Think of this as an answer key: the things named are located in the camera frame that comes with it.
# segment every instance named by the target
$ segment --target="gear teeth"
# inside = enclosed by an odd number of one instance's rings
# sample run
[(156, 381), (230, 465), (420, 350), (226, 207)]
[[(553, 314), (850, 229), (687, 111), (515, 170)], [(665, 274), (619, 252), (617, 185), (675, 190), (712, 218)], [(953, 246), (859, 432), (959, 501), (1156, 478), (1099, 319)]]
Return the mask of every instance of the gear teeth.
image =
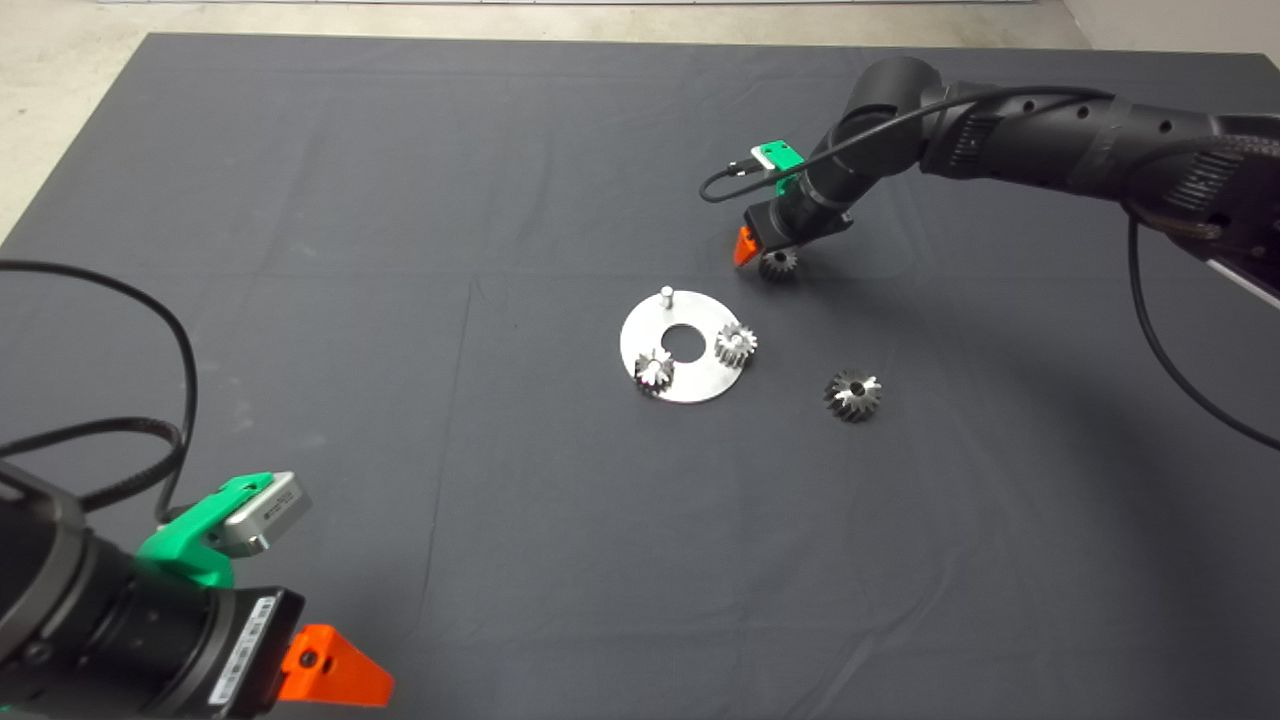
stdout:
[(675, 374), (676, 363), (671, 359), (671, 352), (660, 347), (641, 352), (631, 373), (640, 392), (649, 396), (659, 395), (671, 387)]
[(727, 368), (745, 365), (759, 346), (755, 332), (741, 323), (730, 323), (716, 333), (716, 359)]
[(800, 264), (800, 255), (795, 247), (764, 252), (756, 261), (756, 270), (760, 277), (769, 282), (786, 282), (795, 279), (796, 266)]
[(846, 421), (860, 423), (879, 409), (883, 386), (876, 375), (860, 370), (841, 370), (836, 373), (823, 400), (831, 413)]

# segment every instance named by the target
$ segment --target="black tablecloth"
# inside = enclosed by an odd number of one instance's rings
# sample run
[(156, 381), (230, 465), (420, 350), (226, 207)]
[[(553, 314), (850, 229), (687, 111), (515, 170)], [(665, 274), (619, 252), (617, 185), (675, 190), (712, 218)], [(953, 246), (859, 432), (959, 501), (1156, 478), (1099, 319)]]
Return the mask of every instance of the black tablecloth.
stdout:
[[(239, 580), (301, 591), (397, 675), (361, 717), (1276, 716), (1276, 459), (1155, 364), (1117, 208), (913, 172), (795, 287), (730, 264), (744, 205), (698, 182), (808, 150), (895, 53), (152, 36), (3, 254), (189, 325), (182, 498), (300, 474), (315, 509)], [(909, 53), (1280, 110), (1262, 56)], [(1170, 352), (1280, 428), (1280, 316), (1143, 242)], [(662, 284), (759, 333), (716, 401), (623, 373), (620, 324)], [(124, 300), (6, 277), (0, 338), (0, 437), (178, 414), (170, 341)], [(873, 421), (823, 409), (844, 366), (883, 379)], [(86, 489), (156, 452), (24, 464)], [(148, 511), (95, 519), (133, 548)]]

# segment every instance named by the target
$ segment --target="cable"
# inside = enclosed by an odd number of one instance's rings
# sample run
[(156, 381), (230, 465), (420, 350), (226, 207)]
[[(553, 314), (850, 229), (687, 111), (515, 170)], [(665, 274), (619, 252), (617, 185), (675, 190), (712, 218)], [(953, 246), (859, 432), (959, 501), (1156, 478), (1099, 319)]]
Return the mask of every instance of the cable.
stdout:
[[(9, 457), (10, 455), (20, 455), (23, 452), (33, 452), (36, 450), (42, 450), (54, 445), (61, 445), (64, 442), (70, 442), (73, 439), (86, 438), (90, 436), (99, 436), (106, 433), (140, 433), (155, 436), (166, 443), (169, 443), (169, 452), (165, 454), (159, 461), (151, 466), (140, 470), (128, 478), (116, 483), (116, 486), (125, 487), (151, 487), (156, 480), (163, 479), (165, 475), (173, 473), (174, 464), (178, 459), (178, 451), (182, 447), (182, 432), (173, 423), (166, 423), (164, 420), (156, 420), (155, 418), (106, 418), (102, 420), (91, 420), (88, 423), (81, 423), (78, 425), (68, 425), (65, 428), (58, 428), (36, 436), (24, 437), (20, 439), (10, 441), (0, 445), (0, 459)], [(122, 491), (111, 491), (110, 488), (100, 489), (86, 496), (81, 496), (79, 503), (86, 512), (92, 512), (95, 510), (101, 510), (108, 505), (114, 505), (120, 500), (124, 500), (133, 495), (132, 492), (120, 493)]]
[(1194, 400), (1197, 405), (1203, 407), (1206, 413), (1217, 418), (1233, 430), (1249, 439), (1257, 441), (1271, 450), (1280, 450), (1280, 439), (1235, 419), (1226, 410), (1215, 405), (1212, 400), (1204, 397), (1204, 395), (1196, 389), (1196, 386), (1193, 386), (1192, 382), (1183, 375), (1178, 366), (1174, 365), (1169, 354), (1165, 352), (1165, 347), (1160, 343), (1160, 338), (1156, 337), (1155, 328), (1151, 327), (1151, 316), (1147, 315), (1147, 301), (1142, 292), (1142, 272), (1138, 259), (1138, 218), (1135, 215), (1129, 215), (1129, 290), (1133, 291), (1133, 306), (1138, 314), (1138, 324), (1142, 325), (1142, 334), (1147, 338), (1147, 345), (1151, 346), (1151, 351), (1156, 355), (1156, 360), (1160, 363), (1160, 366), (1169, 373), (1169, 377), (1178, 383), (1178, 387)]
[[(187, 331), (182, 327), (182, 322), (179, 322), (178, 316), (165, 307), (164, 304), (146, 292), (113, 277), (95, 273), (93, 270), (87, 270), (84, 268), (63, 265), (60, 263), (44, 263), (38, 260), (0, 260), (0, 272), (41, 273), (86, 281), (141, 302), (169, 327), (174, 340), (178, 342), (178, 352), (182, 355), (182, 375), (183, 384), (186, 386), (182, 427), (177, 430), (177, 437), (166, 429), (173, 428), (173, 425), (163, 420), (154, 420), (150, 418), (110, 418), (106, 420), (93, 420), (90, 423), (81, 423), (78, 425), (50, 430), (47, 433), (22, 438), (0, 446), (0, 456), (4, 456), (5, 448), (9, 448), (8, 454), (12, 455), (92, 434), (111, 432), (137, 432), (168, 439), (170, 441), (170, 451), (155, 465), (140, 473), (134, 473), (133, 475), (129, 475), (128, 478), (105, 488), (92, 491), (79, 497), (81, 505), (84, 510), (92, 511), (133, 497), (155, 487), (156, 483), (160, 483), (160, 495), (156, 498), (155, 505), (155, 518), (160, 523), (168, 523), (174, 515), (169, 503), (173, 500), (174, 488), (177, 487), (178, 478), (182, 474), (182, 466), (187, 460), (187, 450), (191, 446), (191, 432), (196, 424), (196, 405), (198, 400), (198, 388), (196, 384), (196, 354), (191, 348), (191, 338), (187, 337)], [(14, 446), (19, 447), (19, 450), (13, 450)]]
[(705, 181), (703, 181), (703, 186), (698, 190), (698, 196), (705, 200), (707, 202), (713, 202), (713, 204), (724, 202), (726, 200), (732, 200), (735, 197), (741, 197), (749, 192), (755, 192), (756, 190), (771, 187), (780, 179), (785, 179), (791, 176), (803, 173), (806, 169), (814, 167), (815, 164), (827, 160), (828, 158), (832, 158), (833, 155), (844, 152), (845, 150), (849, 150), (855, 145), (867, 142), (868, 140), (881, 133), (888, 132), (893, 128), (897, 128), (913, 120), (925, 118), (934, 113), (941, 113), (942, 110), (950, 110), (951, 108), (957, 108), (960, 105), (972, 105), (974, 102), (986, 102), (988, 100), (1007, 100), (1009, 97), (1019, 97), (1023, 95), (1068, 95), (1071, 96), (1073, 99), (1080, 99), (1080, 100), (1111, 100), (1115, 97), (1114, 92), (1105, 92), (1101, 90), (1093, 90), (1091, 87), (1069, 87), (1069, 86), (1055, 86), (1055, 85), (1029, 85), (1024, 87), (1004, 87), (998, 90), (988, 90), (984, 92), (974, 92), (973, 95), (965, 95), (964, 97), (952, 97), (951, 100), (942, 100), (940, 102), (934, 102), (932, 105), (925, 105), (924, 108), (911, 110), (910, 113), (899, 115), (893, 119), (884, 120), (883, 123), (873, 128), (869, 128), (859, 135), (855, 135), (854, 137), (850, 137), (849, 140), (841, 141), (828, 147), (827, 150), (814, 155), (813, 158), (809, 158), (804, 163), (795, 165), (794, 168), (788, 168), (780, 173), (772, 173), (764, 179), (759, 179), (753, 183), (745, 184), (724, 195), (709, 195), (708, 191), (710, 190), (710, 186), (716, 183), (716, 181), (728, 177), (731, 174), (745, 174), (745, 173), (733, 173), (731, 165), (730, 168), (719, 170), (716, 176), (712, 176)]

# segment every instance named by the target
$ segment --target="label sticker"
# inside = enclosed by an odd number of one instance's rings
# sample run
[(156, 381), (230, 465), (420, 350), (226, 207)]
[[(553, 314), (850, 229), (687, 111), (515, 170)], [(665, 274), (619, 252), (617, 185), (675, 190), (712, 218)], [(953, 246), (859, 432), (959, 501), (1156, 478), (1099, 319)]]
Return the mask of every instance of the label sticker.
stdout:
[(270, 596), (260, 597), (253, 603), (253, 611), (248, 614), (244, 629), (241, 630), (241, 637), (236, 641), (236, 646), (227, 659), (227, 665), (223, 666), (221, 675), (214, 683), (214, 692), (209, 693), (209, 705), (227, 705), (227, 701), (236, 694), (236, 688), (239, 687), (244, 669), (248, 666), (248, 659), (253, 657), (257, 642), (262, 639), (262, 630), (266, 629), (266, 621), (271, 619), (273, 609), (275, 609), (275, 598)]

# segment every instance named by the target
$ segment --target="circular metal plate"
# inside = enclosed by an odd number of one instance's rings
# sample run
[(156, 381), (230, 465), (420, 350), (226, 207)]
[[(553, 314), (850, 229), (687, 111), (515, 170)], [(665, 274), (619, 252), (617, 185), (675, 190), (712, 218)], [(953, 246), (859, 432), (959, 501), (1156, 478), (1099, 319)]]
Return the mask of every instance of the circular metal plate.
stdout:
[(662, 336), (675, 325), (690, 325), (703, 336), (703, 355), (691, 363), (676, 363), (671, 386), (655, 397), (671, 402), (703, 402), (733, 387), (741, 368), (727, 368), (716, 359), (716, 333), (727, 324), (737, 323), (728, 307), (714, 297), (690, 290), (677, 290), (671, 296), (671, 307), (663, 306), (662, 293), (652, 295), (631, 310), (618, 347), (622, 366), (632, 377), (636, 357), (662, 347)]

